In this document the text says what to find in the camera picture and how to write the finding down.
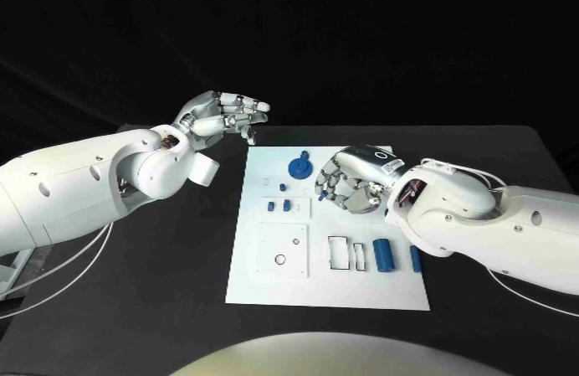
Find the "blue gear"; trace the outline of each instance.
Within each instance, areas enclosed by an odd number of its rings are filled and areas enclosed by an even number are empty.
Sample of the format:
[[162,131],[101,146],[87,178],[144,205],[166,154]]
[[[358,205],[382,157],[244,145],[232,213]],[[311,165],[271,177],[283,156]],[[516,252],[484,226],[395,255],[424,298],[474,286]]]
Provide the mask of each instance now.
[[301,152],[300,158],[296,158],[290,162],[290,166],[287,171],[290,172],[290,176],[296,179],[306,179],[314,170],[311,166],[311,162],[309,161],[310,155],[307,151]]

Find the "blue small block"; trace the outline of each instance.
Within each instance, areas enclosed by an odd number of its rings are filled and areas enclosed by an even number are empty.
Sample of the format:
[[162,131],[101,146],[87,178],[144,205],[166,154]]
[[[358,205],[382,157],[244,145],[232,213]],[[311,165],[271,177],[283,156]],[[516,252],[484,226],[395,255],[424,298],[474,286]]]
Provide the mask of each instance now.
[[420,248],[412,245],[411,246],[411,257],[412,257],[412,268],[415,273],[422,272],[422,264],[420,263]]
[[396,269],[395,258],[392,256],[391,241],[386,239],[375,240],[376,267],[382,273]]

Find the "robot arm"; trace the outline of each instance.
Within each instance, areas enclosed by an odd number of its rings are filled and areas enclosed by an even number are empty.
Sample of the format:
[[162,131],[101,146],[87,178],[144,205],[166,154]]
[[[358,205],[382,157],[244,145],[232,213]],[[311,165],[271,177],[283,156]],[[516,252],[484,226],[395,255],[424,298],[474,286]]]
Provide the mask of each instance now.
[[[316,192],[355,214],[388,199],[386,221],[431,255],[468,255],[489,269],[579,295],[579,197],[539,189],[490,188],[493,175],[435,160],[408,168],[383,149],[349,147],[326,164]],[[336,195],[339,180],[353,186]]]
[[199,151],[224,133],[255,144],[270,105],[208,91],[173,125],[44,148],[0,167],[0,255],[71,240],[169,198],[186,180],[209,186],[219,164]]

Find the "small blue piece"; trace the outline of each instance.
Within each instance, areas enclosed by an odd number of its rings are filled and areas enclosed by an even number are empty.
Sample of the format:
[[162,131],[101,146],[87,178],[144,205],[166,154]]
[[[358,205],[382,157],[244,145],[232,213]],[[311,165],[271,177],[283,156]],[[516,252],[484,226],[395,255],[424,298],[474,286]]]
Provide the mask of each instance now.
[[412,257],[412,268],[415,273],[422,272],[422,264],[420,263],[420,248],[412,245],[411,246],[411,257]]
[[290,176],[296,179],[306,179],[314,170],[311,166],[311,162],[309,161],[310,154],[304,150],[301,152],[300,158],[296,158],[290,162],[290,166],[287,167],[287,171],[290,172]]
[[382,273],[396,269],[395,258],[392,256],[391,241],[386,239],[375,240],[376,267]]

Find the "table surface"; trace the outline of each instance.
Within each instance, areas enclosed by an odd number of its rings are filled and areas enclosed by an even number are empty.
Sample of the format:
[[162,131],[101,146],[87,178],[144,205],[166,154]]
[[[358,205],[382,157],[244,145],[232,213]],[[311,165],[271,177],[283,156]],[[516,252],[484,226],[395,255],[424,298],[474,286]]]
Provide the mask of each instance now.
[[[486,170],[510,184],[571,192],[539,135],[525,126],[260,126],[258,143],[392,145],[409,165],[431,157]],[[244,141],[228,135],[205,152],[221,162],[212,186],[186,183],[170,199],[116,223],[78,283],[16,317],[0,344],[0,372],[159,376],[250,339],[306,331],[401,339],[515,375],[576,370],[579,320],[512,295],[460,254],[422,254],[431,312],[227,304],[247,152]],[[48,267],[88,240],[57,245]],[[34,286],[25,306],[71,280],[90,259],[91,254]],[[578,298],[506,282],[579,312]]]

